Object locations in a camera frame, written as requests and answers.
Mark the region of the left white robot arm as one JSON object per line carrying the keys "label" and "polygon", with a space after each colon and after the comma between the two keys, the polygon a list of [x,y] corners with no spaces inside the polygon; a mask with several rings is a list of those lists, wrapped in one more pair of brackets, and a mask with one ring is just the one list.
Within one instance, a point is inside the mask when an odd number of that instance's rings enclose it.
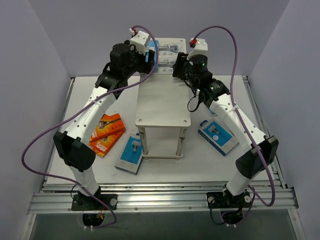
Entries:
{"label": "left white robot arm", "polygon": [[84,111],[72,120],[63,131],[53,136],[58,155],[72,171],[84,195],[83,204],[90,210],[100,206],[100,187],[95,179],[92,165],[96,154],[89,147],[96,125],[107,109],[119,98],[128,79],[136,72],[148,74],[155,65],[155,51],[147,44],[125,41],[115,44],[110,61],[97,78],[94,88],[84,105]]}

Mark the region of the Gillette SkinGuard blister pack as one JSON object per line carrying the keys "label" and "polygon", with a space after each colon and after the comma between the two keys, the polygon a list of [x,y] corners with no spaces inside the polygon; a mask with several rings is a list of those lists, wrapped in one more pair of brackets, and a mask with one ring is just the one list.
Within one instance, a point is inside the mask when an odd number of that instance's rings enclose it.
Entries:
{"label": "Gillette SkinGuard blister pack", "polygon": [[173,65],[176,63],[177,55],[159,56],[158,62],[154,70],[154,74],[169,74],[173,73]]}

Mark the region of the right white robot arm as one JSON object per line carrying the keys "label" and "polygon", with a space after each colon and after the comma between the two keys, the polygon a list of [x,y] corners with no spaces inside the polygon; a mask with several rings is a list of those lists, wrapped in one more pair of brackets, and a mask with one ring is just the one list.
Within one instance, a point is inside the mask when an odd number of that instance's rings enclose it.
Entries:
{"label": "right white robot arm", "polygon": [[266,171],[268,178],[272,178],[269,165],[274,161],[279,141],[274,136],[267,136],[255,126],[236,105],[231,90],[213,77],[207,63],[208,58],[203,54],[189,57],[188,54],[180,52],[173,65],[172,75],[186,83],[199,104],[203,103],[217,114],[244,151],[235,162],[235,175],[228,181],[222,193],[223,203],[232,207],[240,201],[240,195],[260,172]]}

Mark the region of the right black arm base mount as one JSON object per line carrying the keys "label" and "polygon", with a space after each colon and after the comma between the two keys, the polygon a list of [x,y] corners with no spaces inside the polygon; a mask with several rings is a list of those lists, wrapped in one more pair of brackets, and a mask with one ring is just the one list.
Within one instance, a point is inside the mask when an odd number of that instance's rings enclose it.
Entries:
{"label": "right black arm base mount", "polygon": [[233,196],[228,191],[207,192],[207,205],[212,209],[239,209],[248,208],[252,203],[250,193],[245,191]]}

